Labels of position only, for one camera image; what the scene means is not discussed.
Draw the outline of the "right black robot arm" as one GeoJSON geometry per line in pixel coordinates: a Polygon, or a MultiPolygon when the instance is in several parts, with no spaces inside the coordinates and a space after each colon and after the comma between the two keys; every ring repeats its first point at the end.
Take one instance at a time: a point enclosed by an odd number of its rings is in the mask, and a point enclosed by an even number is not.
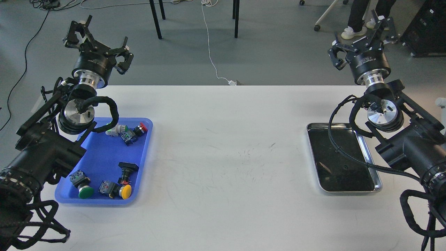
{"type": "Polygon", "coordinates": [[[400,205],[408,226],[424,237],[422,250],[435,239],[445,237],[445,229],[436,230],[436,222],[445,225],[445,136],[444,125],[403,93],[397,79],[386,83],[391,73],[384,54],[381,34],[389,28],[389,40],[397,41],[393,19],[372,12],[375,25],[367,35],[351,45],[337,39],[328,50],[331,62],[338,70],[350,65],[357,85],[366,86],[362,97],[350,95],[333,111],[328,135],[335,150],[344,157],[383,173],[403,175],[418,181],[424,192],[406,190],[400,195],[400,205]],[[332,135],[335,114],[347,102],[355,103],[349,122],[359,135],[379,140],[378,154],[389,167],[356,159],[341,148],[332,135]]]}

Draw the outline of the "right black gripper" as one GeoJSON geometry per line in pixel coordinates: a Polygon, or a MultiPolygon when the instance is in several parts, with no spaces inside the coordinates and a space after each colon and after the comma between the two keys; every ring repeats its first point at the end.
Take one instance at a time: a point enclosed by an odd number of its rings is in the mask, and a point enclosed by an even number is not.
{"type": "Polygon", "coordinates": [[[369,50],[370,44],[375,41],[383,41],[384,44],[398,42],[393,18],[378,16],[375,10],[372,10],[371,13],[375,21],[371,33],[368,32],[360,36],[352,44],[342,43],[336,34],[332,48],[328,50],[330,60],[338,70],[349,65],[357,85],[365,85],[366,77],[363,76],[365,73],[381,73],[383,78],[387,78],[391,73],[383,49],[369,50]]]}

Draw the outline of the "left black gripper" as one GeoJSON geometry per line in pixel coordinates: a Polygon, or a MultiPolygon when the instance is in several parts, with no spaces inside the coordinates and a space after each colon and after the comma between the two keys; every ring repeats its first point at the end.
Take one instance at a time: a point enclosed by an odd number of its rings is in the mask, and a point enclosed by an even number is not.
{"type": "Polygon", "coordinates": [[[119,74],[124,75],[130,68],[134,54],[127,46],[128,37],[124,37],[121,47],[105,51],[105,55],[98,54],[98,45],[88,29],[92,15],[89,15],[85,23],[72,21],[64,38],[66,48],[75,48],[80,52],[79,58],[72,70],[72,76],[78,77],[78,71],[89,70],[98,74],[103,79],[109,79],[113,67],[119,74]]]}

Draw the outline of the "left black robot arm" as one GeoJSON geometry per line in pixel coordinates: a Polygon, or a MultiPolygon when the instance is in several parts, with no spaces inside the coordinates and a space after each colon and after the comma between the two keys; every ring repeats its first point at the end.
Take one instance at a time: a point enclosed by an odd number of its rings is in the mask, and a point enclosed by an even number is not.
{"type": "Polygon", "coordinates": [[[102,133],[118,123],[116,102],[98,96],[113,68],[126,73],[133,59],[128,38],[119,48],[97,41],[86,22],[72,21],[65,47],[78,49],[72,76],[58,78],[51,98],[16,132],[19,155],[1,170],[1,250],[27,249],[35,243],[65,243],[70,231],[55,215],[58,203],[42,201],[44,184],[67,177],[85,155],[81,146],[89,133],[102,133]]]}

